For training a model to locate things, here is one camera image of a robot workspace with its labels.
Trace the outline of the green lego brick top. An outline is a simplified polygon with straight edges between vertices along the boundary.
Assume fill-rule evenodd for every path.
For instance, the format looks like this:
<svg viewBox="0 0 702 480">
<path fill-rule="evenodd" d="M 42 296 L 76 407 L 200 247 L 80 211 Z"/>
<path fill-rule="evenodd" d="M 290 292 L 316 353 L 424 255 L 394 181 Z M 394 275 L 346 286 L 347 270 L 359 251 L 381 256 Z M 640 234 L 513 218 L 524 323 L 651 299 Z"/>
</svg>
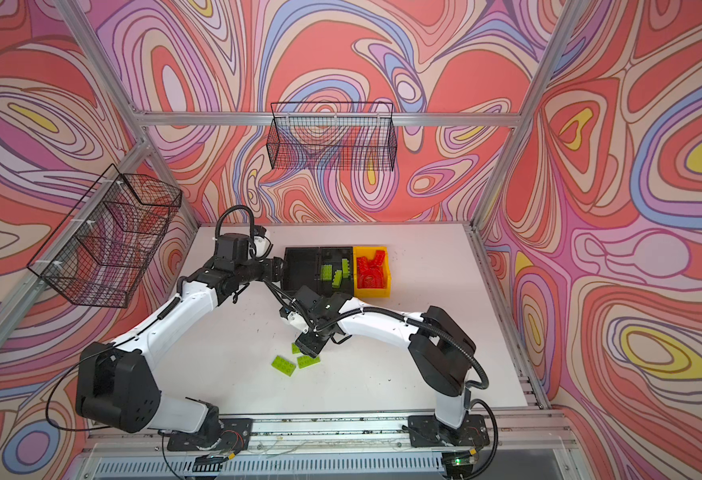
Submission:
<svg viewBox="0 0 702 480">
<path fill-rule="evenodd" d="M 320 279 L 322 281 L 332 281 L 334 278 L 334 268 L 332 265 L 325 264 L 321 267 Z"/>
</svg>

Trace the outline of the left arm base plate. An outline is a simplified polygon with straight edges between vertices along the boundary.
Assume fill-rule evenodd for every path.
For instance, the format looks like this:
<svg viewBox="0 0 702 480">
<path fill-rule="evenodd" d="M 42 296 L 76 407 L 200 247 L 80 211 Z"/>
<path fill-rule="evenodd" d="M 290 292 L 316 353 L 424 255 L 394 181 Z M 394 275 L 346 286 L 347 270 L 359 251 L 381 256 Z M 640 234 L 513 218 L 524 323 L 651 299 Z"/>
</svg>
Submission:
<svg viewBox="0 0 702 480">
<path fill-rule="evenodd" d="M 220 418 L 218 426 L 201 433 L 172 433 L 167 449 L 171 452 L 240 452 L 249 447 L 252 418 Z"/>
</svg>

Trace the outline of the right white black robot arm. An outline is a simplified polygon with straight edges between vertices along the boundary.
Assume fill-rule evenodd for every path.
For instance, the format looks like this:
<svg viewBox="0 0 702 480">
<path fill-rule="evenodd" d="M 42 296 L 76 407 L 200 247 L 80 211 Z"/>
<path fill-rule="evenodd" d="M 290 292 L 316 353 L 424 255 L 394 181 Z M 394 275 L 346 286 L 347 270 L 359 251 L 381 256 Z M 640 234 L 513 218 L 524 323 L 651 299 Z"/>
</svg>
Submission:
<svg viewBox="0 0 702 480">
<path fill-rule="evenodd" d="M 356 336 L 405 350 L 433 391 L 432 416 L 411 416 L 407 430 L 415 446 L 486 446 L 481 427 L 469 418 L 470 393 L 489 388 L 489 377 L 476 359 L 476 344 L 442 308 L 398 312 L 345 293 L 324 297 L 308 287 L 293 296 L 273 287 L 280 316 L 299 332 L 301 353 L 316 358 L 328 342 Z"/>
</svg>

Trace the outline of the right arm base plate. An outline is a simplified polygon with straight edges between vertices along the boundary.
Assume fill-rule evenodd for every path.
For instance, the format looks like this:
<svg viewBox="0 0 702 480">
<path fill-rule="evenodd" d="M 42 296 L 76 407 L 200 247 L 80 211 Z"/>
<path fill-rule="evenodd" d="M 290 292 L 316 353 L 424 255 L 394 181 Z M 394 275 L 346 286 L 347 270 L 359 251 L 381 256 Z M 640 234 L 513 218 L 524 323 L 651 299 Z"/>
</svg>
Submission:
<svg viewBox="0 0 702 480">
<path fill-rule="evenodd" d="M 485 417 L 480 414 L 468 414 L 456 428 L 439 422 L 434 415 L 412 415 L 403 429 L 416 448 L 475 447 L 481 450 L 491 444 Z"/>
</svg>

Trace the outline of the red arch lego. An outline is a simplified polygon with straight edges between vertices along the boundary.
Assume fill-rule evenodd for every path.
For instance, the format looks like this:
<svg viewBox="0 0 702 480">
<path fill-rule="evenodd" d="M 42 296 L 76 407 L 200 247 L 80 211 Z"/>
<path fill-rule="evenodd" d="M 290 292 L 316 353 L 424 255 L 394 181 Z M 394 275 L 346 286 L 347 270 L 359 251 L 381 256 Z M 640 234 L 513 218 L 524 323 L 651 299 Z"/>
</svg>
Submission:
<svg viewBox="0 0 702 480">
<path fill-rule="evenodd" d="M 357 287 L 360 289 L 384 289 L 387 277 L 384 272 L 386 252 L 376 250 L 372 258 L 359 256 L 356 260 Z"/>
</svg>

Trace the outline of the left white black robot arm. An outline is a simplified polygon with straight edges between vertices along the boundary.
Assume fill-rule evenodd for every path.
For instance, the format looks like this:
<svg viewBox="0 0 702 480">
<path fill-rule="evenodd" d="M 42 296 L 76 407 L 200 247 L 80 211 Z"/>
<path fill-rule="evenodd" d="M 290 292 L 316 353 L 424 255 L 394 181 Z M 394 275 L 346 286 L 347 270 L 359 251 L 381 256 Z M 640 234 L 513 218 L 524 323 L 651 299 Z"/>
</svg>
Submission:
<svg viewBox="0 0 702 480">
<path fill-rule="evenodd" d="M 127 433 L 179 432 L 206 443 L 221 435 L 214 405 L 164 394 L 154 369 L 203 317 L 226 302 L 236 303 L 250 284 L 278 277 L 280 263 L 269 256 L 273 245 L 250 207 L 235 205 L 219 219 L 235 212 L 247 217 L 247 233 L 217 230 L 212 257 L 178 280 L 170 300 L 128 332 L 82 352 L 75 398 L 79 416 Z"/>
</svg>

